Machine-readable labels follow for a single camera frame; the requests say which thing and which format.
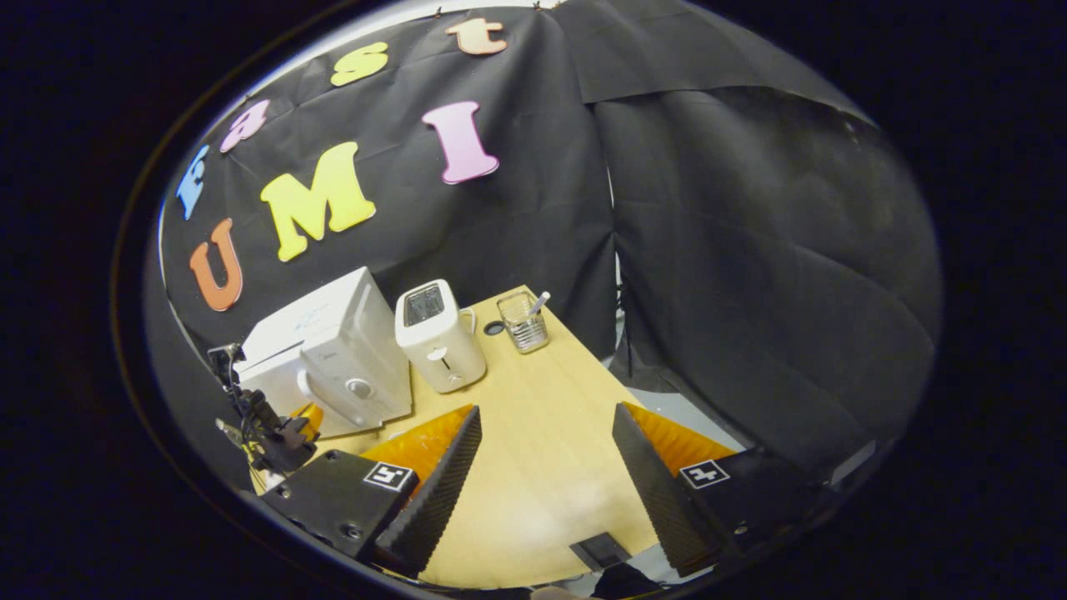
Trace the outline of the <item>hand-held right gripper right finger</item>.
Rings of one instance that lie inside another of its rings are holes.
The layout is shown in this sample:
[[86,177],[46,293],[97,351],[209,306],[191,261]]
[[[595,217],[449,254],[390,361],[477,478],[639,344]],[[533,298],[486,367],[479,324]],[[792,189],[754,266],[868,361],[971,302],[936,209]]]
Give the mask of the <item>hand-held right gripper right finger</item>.
[[740,569],[831,512],[831,487],[765,448],[726,448],[633,402],[616,406],[611,436],[681,577]]

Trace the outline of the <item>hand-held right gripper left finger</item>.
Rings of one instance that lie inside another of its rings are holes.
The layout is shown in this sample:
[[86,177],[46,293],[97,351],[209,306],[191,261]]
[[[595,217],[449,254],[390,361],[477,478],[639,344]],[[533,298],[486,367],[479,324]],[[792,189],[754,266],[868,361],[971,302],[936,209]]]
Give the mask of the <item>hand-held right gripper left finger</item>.
[[329,449],[262,494],[285,522],[347,558],[423,573],[483,441],[464,405],[362,453]]

